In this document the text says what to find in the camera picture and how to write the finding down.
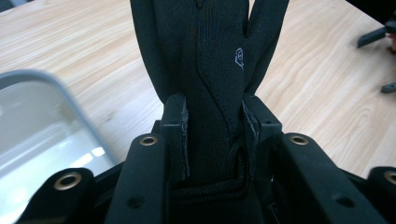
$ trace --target black fabric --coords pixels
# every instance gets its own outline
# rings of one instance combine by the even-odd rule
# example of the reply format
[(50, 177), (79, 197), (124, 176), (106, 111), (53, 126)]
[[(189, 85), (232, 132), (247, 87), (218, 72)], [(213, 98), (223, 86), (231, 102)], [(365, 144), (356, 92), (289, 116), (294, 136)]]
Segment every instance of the black fabric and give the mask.
[(242, 97), (262, 82), (288, 2), (256, 0), (249, 19), (248, 0), (131, 1), (157, 94), (163, 103), (177, 92), (187, 100), (190, 176), (173, 187), (174, 208), (222, 211), (236, 200), (255, 207)]

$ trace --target white embroidered logo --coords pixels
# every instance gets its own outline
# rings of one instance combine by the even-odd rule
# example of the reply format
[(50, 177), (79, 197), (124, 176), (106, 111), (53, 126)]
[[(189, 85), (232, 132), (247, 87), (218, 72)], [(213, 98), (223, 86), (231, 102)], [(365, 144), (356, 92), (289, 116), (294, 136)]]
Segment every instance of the white embroidered logo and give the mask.
[(235, 52), (235, 62), (244, 70), (244, 51), (242, 51), (241, 48), (237, 49)]

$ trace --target screw hole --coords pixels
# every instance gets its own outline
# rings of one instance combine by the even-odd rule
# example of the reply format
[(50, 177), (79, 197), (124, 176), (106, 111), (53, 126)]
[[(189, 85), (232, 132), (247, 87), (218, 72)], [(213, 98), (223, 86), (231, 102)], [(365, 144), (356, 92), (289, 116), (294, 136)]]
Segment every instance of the screw hole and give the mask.
[(348, 198), (342, 194), (336, 194), (333, 196), (333, 198), (338, 204), (340, 204), (344, 207), (348, 207), (348, 208), (355, 207), (355, 203), (353, 203), (353, 201), (350, 198)]
[(301, 137), (301, 136), (297, 136), (297, 135), (292, 136), (290, 138), (290, 141), (296, 145), (301, 145), (301, 146), (308, 145), (308, 143), (309, 143), (307, 139), (305, 139), (304, 137)]
[(140, 144), (145, 146), (145, 147), (148, 147), (148, 146), (152, 146), (152, 145), (156, 144), (157, 141), (158, 140), (157, 140), (156, 137), (147, 136), (147, 137), (144, 137), (144, 138), (140, 139)]
[(72, 172), (61, 176), (53, 187), (57, 190), (72, 189), (81, 181), (81, 175), (77, 172)]

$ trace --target glove finger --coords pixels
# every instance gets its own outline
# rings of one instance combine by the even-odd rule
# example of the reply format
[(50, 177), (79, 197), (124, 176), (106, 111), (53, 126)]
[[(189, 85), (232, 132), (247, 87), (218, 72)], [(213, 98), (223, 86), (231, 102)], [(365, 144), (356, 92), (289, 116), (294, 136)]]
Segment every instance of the glove finger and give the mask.
[(256, 0), (247, 24), (246, 91), (257, 90), (271, 62), (289, 0)]
[(289, 0), (256, 0), (247, 25), (247, 36), (263, 40), (275, 35), (282, 26), (288, 3)]
[(259, 88), (262, 80), (264, 79), (265, 73), (267, 72), (267, 68), (271, 62), (271, 59), (274, 55), (276, 49), (276, 43), (279, 39), (280, 29), (277, 32), (276, 36), (268, 42), (268, 46), (263, 52), (262, 56), (257, 61), (256, 66), (252, 70), (252, 76), (245, 88), (245, 92), (254, 94), (256, 90)]
[(161, 101), (179, 91), (158, 47), (154, 5), (151, 0), (131, 0), (134, 29), (148, 75)]

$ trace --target black metal frame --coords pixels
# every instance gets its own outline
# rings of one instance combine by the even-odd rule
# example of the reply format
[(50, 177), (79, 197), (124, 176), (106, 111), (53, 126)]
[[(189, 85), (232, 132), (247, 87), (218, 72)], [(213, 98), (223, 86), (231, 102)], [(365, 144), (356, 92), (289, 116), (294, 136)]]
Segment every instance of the black metal frame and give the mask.
[[(374, 168), (368, 180), (344, 172), (313, 139), (299, 133), (283, 134), (281, 123), (256, 96), (245, 96), (243, 107), (246, 129), (252, 131), (247, 132), (249, 157), (254, 154), (257, 158), (251, 160), (257, 189), (266, 184), (261, 176), (273, 176), (274, 199), (266, 202), (264, 211), (271, 223), (396, 222), (392, 209), (395, 168)], [(132, 142), (124, 163), (97, 176), (94, 185), (77, 184), (78, 188), (68, 190), (54, 189), (54, 182), (71, 172), (85, 174), (87, 170), (55, 174), (30, 201), (18, 223), (86, 223), (87, 219), (90, 223), (167, 223), (169, 179), (183, 180), (188, 174), (181, 163), (169, 162), (184, 158), (185, 113), (184, 96), (174, 95), (152, 133)], [(56, 195), (50, 203), (49, 195)]]

